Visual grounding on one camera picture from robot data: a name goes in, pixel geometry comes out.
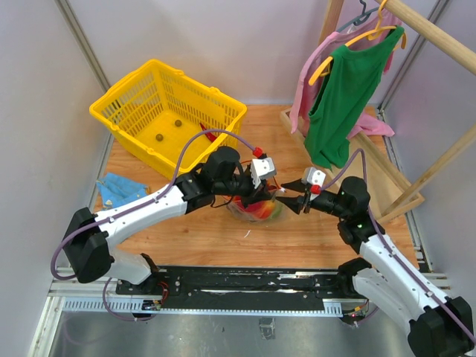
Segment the clear zip top bag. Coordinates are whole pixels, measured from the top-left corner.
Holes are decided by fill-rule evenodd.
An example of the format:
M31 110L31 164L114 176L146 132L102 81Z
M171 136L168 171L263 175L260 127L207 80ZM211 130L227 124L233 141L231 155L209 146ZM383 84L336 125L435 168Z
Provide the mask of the clear zip top bag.
M238 220L244 222L264 222L277 219L283 212L283 204L276 200L282 196L286 190L280 185L268 184L268 191L271 194L271 200L265 200L243 206L240 197L234 197L233 201L227 205L227 209Z

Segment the green cabbage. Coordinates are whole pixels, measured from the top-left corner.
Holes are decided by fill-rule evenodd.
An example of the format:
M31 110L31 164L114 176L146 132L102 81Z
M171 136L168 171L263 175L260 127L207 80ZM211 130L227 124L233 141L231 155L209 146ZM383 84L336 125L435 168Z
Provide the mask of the green cabbage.
M283 212L283 206L282 205L275 205L269 218L270 219L276 219L276 218L280 217L282 212Z

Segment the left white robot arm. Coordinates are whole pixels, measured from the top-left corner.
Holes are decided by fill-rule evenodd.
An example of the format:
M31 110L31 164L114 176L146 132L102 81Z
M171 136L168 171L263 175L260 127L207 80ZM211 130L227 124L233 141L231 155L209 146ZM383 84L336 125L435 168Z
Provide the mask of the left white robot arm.
M148 196L108 212L77 210L61 243L73 277L80 283L117 278L145 295L153 293L159 276L152 259L146 254L121 251L117 246L159 222L211 206L217 196L240 197L244 205L269 200L267 181L276 174L272 159L258 155L246 167L239 160L235 149L220 147L205 163Z

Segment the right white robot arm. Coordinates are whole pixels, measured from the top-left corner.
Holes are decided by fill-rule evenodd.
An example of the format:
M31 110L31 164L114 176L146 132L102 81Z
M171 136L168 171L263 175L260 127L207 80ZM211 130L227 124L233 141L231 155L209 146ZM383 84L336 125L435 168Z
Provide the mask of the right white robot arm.
M318 210L337 217L340 237L358 254L338 268L343 296L373 302L402 329L415 356L464 356L475 350L472 308L462 297L449 297L399 251L371 213L364 179L345 178L337 193L316 179L284 187L299 194L280 198L285 206L297 214Z

